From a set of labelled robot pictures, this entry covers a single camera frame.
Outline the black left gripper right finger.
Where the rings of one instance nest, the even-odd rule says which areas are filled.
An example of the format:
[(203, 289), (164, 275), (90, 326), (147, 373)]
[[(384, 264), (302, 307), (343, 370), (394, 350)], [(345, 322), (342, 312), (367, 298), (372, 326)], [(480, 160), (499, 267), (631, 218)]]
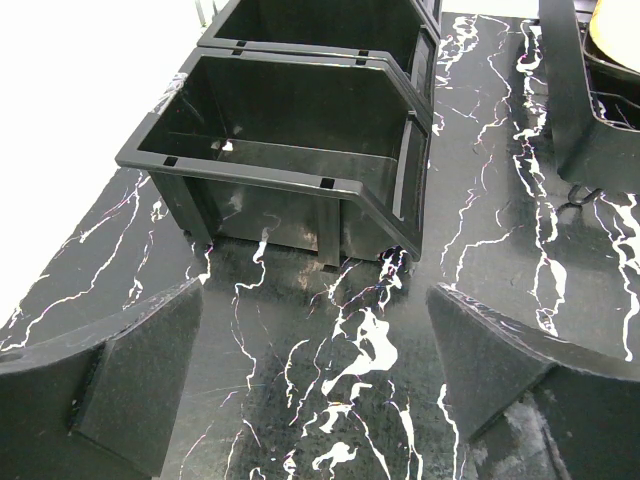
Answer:
[(426, 304), (469, 478), (638, 478), (638, 365), (444, 284)]

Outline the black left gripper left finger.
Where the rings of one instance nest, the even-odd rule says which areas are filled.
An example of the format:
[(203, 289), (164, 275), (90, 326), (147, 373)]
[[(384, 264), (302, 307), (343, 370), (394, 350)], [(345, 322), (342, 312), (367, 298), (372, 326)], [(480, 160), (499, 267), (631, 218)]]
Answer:
[(1, 355), (4, 479), (154, 479), (203, 308), (192, 279)]

